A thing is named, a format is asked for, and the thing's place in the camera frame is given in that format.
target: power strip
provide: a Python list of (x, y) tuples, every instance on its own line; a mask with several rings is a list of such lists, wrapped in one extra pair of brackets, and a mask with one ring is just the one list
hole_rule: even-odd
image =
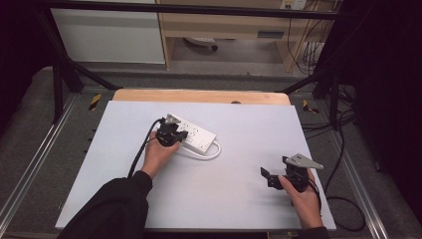
[(180, 145), (205, 156), (208, 148), (213, 143), (216, 134), (174, 114), (170, 115), (180, 120), (177, 131), (188, 131), (187, 137)]

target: white cable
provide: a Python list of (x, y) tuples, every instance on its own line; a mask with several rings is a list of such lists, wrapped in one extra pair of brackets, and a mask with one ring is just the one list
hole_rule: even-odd
[(211, 156), (201, 155), (201, 154), (199, 154), (197, 152), (194, 152), (194, 151), (192, 151), (192, 150), (190, 150), (190, 149), (188, 149), (188, 148), (186, 148), (184, 146), (180, 146), (180, 148), (183, 148), (186, 151), (194, 154), (195, 156), (202, 158), (202, 159), (199, 159), (199, 158), (194, 158), (194, 159), (198, 159), (198, 160), (211, 160), (211, 159), (215, 158), (216, 156), (218, 156), (218, 154), (220, 154), (220, 152), (221, 152), (221, 145), (220, 145), (220, 143), (218, 143), (216, 140), (214, 140), (213, 143), (218, 146), (218, 150), (217, 150), (217, 152), (214, 155), (211, 155)]

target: hand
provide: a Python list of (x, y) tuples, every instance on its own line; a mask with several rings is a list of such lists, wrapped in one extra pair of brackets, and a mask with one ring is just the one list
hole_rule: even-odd
[[(308, 169), (308, 176), (315, 181), (314, 175)], [(279, 176), (280, 183), (291, 196), (296, 212), (301, 220), (302, 229), (322, 227), (316, 193), (308, 186), (304, 192), (297, 192), (292, 184), (284, 177)]]
[(165, 147), (158, 142), (158, 139), (155, 138), (156, 131), (153, 131), (149, 135), (149, 142), (145, 148), (145, 160), (143, 161), (143, 166), (140, 169), (148, 174), (151, 179), (154, 179), (159, 169), (163, 167), (168, 159), (173, 155), (177, 149), (179, 149), (180, 142), (178, 141), (172, 146)]

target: white table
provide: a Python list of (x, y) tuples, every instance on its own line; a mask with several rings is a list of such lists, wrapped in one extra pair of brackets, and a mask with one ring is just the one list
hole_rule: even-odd
[[(285, 174), (282, 156), (311, 157), (294, 107), (109, 102), (56, 224), (63, 228), (106, 182), (126, 177), (151, 124), (174, 113), (217, 134), (220, 155), (194, 160), (179, 150), (153, 181), (146, 228), (169, 231), (299, 229), (286, 191), (267, 187), (263, 166)], [(137, 168), (140, 168), (143, 156)], [(316, 183), (321, 188), (316, 176)], [(322, 221), (335, 225), (321, 191)]]

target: black sleeve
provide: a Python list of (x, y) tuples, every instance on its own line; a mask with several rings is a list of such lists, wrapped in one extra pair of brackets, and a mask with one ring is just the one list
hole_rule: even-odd
[(152, 189), (148, 174), (106, 183), (75, 215), (58, 239), (142, 238), (148, 213), (146, 196)]
[(328, 231), (325, 227), (311, 228), (308, 230), (302, 230), (298, 232), (300, 239), (327, 239)]

